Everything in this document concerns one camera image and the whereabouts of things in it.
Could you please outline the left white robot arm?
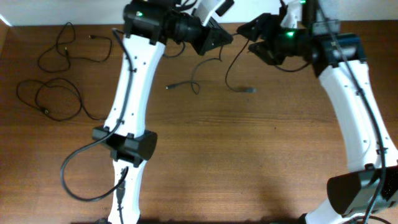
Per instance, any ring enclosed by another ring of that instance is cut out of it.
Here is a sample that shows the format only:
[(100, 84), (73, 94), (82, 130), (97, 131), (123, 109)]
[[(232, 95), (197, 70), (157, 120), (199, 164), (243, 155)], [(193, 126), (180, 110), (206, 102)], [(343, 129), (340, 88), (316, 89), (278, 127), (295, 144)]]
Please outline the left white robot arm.
[(233, 37), (212, 17), (222, 16), (233, 1), (193, 3), (131, 1), (123, 10), (123, 62), (111, 111), (93, 130), (111, 151), (114, 167), (113, 204), (103, 223), (137, 223), (143, 171), (152, 157), (157, 134), (146, 130), (146, 109), (155, 71), (168, 40), (189, 43), (198, 55), (232, 43)]

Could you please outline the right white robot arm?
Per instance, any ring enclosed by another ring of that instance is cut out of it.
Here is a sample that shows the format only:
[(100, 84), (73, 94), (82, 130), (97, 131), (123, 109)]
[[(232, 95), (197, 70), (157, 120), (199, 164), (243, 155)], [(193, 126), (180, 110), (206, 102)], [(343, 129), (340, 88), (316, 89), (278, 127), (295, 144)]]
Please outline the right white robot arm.
[(320, 1), (282, 3), (237, 29), (268, 65), (302, 57), (326, 91), (345, 142), (348, 173), (327, 182), (327, 198), (299, 223), (367, 223), (397, 206), (397, 148), (377, 106), (361, 39), (342, 33)]

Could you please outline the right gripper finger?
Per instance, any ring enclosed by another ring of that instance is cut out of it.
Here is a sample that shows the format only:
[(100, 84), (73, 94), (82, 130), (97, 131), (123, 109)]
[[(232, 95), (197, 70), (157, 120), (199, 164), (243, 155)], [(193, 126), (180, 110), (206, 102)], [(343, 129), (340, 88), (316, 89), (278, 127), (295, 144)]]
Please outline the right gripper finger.
[(280, 27), (278, 15), (263, 13), (252, 21), (239, 26), (236, 33), (250, 41), (257, 41), (258, 38), (266, 40), (275, 34)]
[(266, 41), (251, 44), (248, 49), (268, 65), (282, 65), (286, 58), (275, 52)]

